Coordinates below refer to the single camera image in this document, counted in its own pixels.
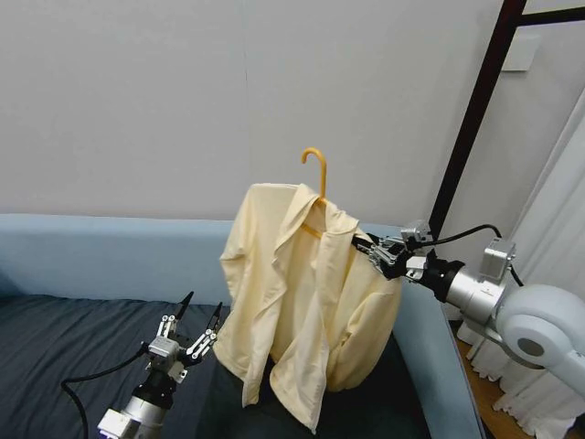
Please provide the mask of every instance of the white curtain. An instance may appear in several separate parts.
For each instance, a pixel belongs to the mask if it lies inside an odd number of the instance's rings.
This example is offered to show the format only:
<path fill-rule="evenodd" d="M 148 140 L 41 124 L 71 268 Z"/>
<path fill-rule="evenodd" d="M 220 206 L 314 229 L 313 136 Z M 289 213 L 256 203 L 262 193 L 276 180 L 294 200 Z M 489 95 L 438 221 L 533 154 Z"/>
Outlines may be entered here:
<path fill-rule="evenodd" d="M 515 266 L 526 284 L 550 284 L 585 300 L 585 92 L 581 94 L 512 236 Z M 562 439 L 585 401 L 556 377 L 518 365 L 496 344 L 463 325 L 468 358 L 480 376 L 500 379 L 496 410 L 513 415 L 538 439 Z"/>

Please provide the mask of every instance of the sofa backrest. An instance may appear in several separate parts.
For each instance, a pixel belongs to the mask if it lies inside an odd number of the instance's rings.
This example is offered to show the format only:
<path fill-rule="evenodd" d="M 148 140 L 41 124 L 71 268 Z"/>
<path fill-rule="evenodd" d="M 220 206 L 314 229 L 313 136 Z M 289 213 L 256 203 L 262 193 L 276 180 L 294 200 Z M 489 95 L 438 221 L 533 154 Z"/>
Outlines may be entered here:
<path fill-rule="evenodd" d="M 218 258 L 231 221 L 0 215 L 0 295 L 230 302 Z M 398 230 L 365 226 L 376 233 Z"/>

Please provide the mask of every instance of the black metal frame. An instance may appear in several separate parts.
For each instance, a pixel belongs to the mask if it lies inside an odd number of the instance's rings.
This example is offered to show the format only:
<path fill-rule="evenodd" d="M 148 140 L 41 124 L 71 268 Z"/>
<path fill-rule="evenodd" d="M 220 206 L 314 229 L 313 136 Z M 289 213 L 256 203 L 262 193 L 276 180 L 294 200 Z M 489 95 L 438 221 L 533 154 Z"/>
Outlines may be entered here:
<path fill-rule="evenodd" d="M 484 62 L 479 70 L 472 96 L 467 104 L 467 110 L 455 140 L 449 164 L 432 208 L 429 224 L 435 239 L 439 237 L 447 218 L 449 207 L 457 191 L 465 164 L 472 151 L 475 137 L 484 119 L 487 105 L 494 92 L 516 29 L 523 26 L 585 20 L 585 6 L 535 14 L 522 14 L 526 2 L 527 0 L 504 0 L 502 4 L 502 9 L 495 23 L 494 33 L 485 52 Z"/>

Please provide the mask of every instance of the wooden floor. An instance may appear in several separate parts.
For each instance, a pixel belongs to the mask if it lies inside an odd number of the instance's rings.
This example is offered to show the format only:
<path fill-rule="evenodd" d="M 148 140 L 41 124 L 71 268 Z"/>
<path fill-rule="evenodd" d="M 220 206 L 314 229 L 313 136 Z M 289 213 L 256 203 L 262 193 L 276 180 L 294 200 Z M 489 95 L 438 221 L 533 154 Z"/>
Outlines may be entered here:
<path fill-rule="evenodd" d="M 528 434 L 524 433 L 518 426 L 512 416 L 499 411 L 496 412 L 492 409 L 492 404 L 499 399 L 504 393 L 500 390 L 500 387 L 495 382 L 490 380 L 482 380 L 479 375 L 472 370 L 472 366 L 469 360 L 465 357 L 471 346 L 466 345 L 461 340 L 457 339 L 457 348 L 463 359 L 463 365 L 465 366 L 465 372 L 467 373 L 467 380 L 472 388 L 475 402 L 479 413 L 490 429 L 495 439 L 527 439 L 531 438 Z M 566 439 L 585 439 L 577 431 L 571 430 L 566 436 Z"/>

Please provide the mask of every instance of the shirt sleeve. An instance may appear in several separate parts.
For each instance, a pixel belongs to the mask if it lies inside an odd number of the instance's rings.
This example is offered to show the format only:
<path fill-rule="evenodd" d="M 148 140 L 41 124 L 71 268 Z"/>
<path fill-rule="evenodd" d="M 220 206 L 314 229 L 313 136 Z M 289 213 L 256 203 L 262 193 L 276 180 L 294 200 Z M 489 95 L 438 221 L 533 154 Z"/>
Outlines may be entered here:
<path fill-rule="evenodd" d="M 235 302 L 239 286 L 246 268 L 246 255 L 250 254 L 250 244 L 255 233 L 253 209 L 253 189 L 251 188 L 239 207 L 229 233 L 226 247 L 219 257 L 228 284 L 229 295 Z"/>
<path fill-rule="evenodd" d="M 401 280 L 379 281 L 378 288 L 349 319 L 339 345 L 331 352 L 327 389 L 341 391 L 359 385 L 378 363 L 398 315 Z"/>

